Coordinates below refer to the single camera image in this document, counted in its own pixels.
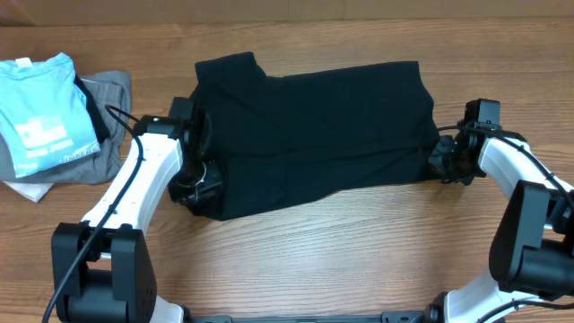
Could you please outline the black t-shirt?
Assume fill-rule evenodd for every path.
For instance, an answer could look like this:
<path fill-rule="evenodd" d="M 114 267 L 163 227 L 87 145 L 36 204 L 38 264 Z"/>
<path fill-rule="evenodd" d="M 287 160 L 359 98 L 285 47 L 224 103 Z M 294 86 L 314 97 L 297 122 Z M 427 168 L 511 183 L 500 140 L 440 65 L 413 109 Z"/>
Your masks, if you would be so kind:
<path fill-rule="evenodd" d="M 194 214 L 226 221 L 432 178 L 439 133 L 415 61 L 272 77 L 246 52 L 199 62 L 196 76 L 222 191 Z"/>

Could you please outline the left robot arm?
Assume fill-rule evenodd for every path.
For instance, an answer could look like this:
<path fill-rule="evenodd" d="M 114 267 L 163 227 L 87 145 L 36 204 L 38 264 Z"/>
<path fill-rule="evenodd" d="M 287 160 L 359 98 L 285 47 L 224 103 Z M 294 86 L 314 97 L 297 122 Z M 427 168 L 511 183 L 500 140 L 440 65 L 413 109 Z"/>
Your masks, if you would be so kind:
<path fill-rule="evenodd" d="M 43 316 L 62 322 L 188 322 L 189 310 L 158 294 L 146 232 L 166 189 L 183 205 L 203 203 L 221 185 L 203 161 L 212 122 L 144 116 L 128 132 L 129 154 L 101 200 L 51 238 L 54 293 Z"/>

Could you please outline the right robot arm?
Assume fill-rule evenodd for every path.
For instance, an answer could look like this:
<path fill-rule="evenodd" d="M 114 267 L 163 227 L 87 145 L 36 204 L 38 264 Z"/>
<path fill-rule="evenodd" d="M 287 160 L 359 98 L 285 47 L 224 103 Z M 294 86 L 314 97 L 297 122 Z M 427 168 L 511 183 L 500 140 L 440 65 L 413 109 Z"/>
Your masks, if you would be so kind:
<path fill-rule="evenodd" d="M 525 306 L 570 310 L 573 294 L 573 187 L 531 152 L 520 134 L 458 127 L 429 157 L 443 183 L 491 177 L 508 199 L 489 267 L 471 283 L 439 295 L 420 322 L 501 322 Z"/>

